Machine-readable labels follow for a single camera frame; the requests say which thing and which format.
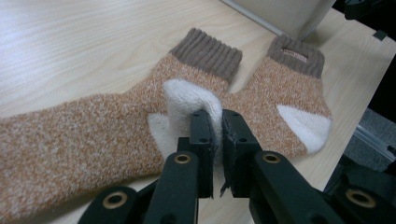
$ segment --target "ribbed sock cuff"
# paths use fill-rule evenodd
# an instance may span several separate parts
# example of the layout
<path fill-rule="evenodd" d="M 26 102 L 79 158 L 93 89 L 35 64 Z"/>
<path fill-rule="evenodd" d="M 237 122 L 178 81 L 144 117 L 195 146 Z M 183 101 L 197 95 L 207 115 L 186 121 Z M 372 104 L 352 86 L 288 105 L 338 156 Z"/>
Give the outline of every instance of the ribbed sock cuff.
<path fill-rule="evenodd" d="M 242 51 L 231 48 L 198 29 L 191 29 L 187 36 L 170 51 L 182 63 L 231 82 L 242 60 Z"/>
<path fill-rule="evenodd" d="M 291 37 L 277 36 L 268 49 L 267 56 L 296 72 L 321 78 L 324 64 L 323 54 Z"/>

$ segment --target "sock cuff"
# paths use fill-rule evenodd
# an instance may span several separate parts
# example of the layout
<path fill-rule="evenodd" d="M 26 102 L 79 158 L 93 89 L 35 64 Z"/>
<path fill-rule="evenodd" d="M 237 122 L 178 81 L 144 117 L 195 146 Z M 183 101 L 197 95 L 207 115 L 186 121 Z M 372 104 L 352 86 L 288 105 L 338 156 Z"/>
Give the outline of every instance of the sock cuff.
<path fill-rule="evenodd" d="M 323 54 L 299 40 L 279 35 L 273 40 L 267 56 L 296 72 L 321 78 Z"/>
<path fill-rule="evenodd" d="M 191 29 L 171 51 L 182 63 L 196 67 L 228 82 L 233 80 L 242 51 L 227 46 L 199 29 Z"/>

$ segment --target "heathered sock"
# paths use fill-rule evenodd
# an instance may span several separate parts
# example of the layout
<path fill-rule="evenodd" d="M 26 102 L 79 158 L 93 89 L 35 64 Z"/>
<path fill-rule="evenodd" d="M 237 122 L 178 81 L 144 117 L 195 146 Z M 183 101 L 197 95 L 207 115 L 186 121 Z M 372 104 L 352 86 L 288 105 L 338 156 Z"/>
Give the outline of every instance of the heathered sock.
<path fill-rule="evenodd" d="M 289 158 L 319 151 L 332 127 L 322 96 L 323 54 L 277 36 L 247 86 L 221 93 L 223 108 L 240 113 L 262 149 Z"/>
<path fill-rule="evenodd" d="M 97 94 L 0 119 L 0 223 L 158 174 L 165 158 L 148 116 L 166 111 L 162 84 L 181 77 L 225 90 L 241 58 L 240 50 L 191 29 L 147 79 L 124 94 Z"/>

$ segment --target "wooden table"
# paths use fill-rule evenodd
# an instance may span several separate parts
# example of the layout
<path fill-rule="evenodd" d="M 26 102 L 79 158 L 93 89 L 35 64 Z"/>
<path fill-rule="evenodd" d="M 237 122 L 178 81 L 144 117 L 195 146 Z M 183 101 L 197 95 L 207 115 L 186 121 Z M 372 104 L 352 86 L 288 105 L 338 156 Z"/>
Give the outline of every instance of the wooden table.
<path fill-rule="evenodd" d="M 0 3 L 0 118 L 79 97 L 124 92 L 196 27 L 239 48 L 244 57 L 230 91 L 239 91 L 275 35 L 220 1 L 2 1 Z M 304 42 L 326 61 L 324 97 L 333 115 L 326 147 L 292 160 L 317 189 L 324 189 L 373 97 L 396 43 L 346 21 L 331 9 Z M 156 176 L 130 182 L 141 189 Z M 248 200 L 200 200 L 199 223 L 253 223 Z M 77 223 L 94 195 L 40 214 L 29 223 Z"/>

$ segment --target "white fabric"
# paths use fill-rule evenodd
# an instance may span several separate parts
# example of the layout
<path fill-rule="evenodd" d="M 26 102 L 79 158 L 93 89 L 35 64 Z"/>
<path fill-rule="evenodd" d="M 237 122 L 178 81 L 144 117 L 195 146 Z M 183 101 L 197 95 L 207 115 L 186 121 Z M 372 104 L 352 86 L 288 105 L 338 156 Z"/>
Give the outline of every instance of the white fabric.
<path fill-rule="evenodd" d="M 168 115 L 150 114 L 148 126 L 158 149 L 166 159 L 177 151 L 179 137 L 190 136 L 190 115 L 204 109 L 211 118 L 216 137 L 222 137 L 222 107 L 220 100 L 209 90 L 183 79 L 163 83 Z M 215 166 L 221 165 L 221 146 L 215 156 Z"/>
<path fill-rule="evenodd" d="M 308 153 L 314 153 L 323 148 L 332 128 L 330 119 L 287 105 L 276 107 L 283 120 L 304 143 Z"/>

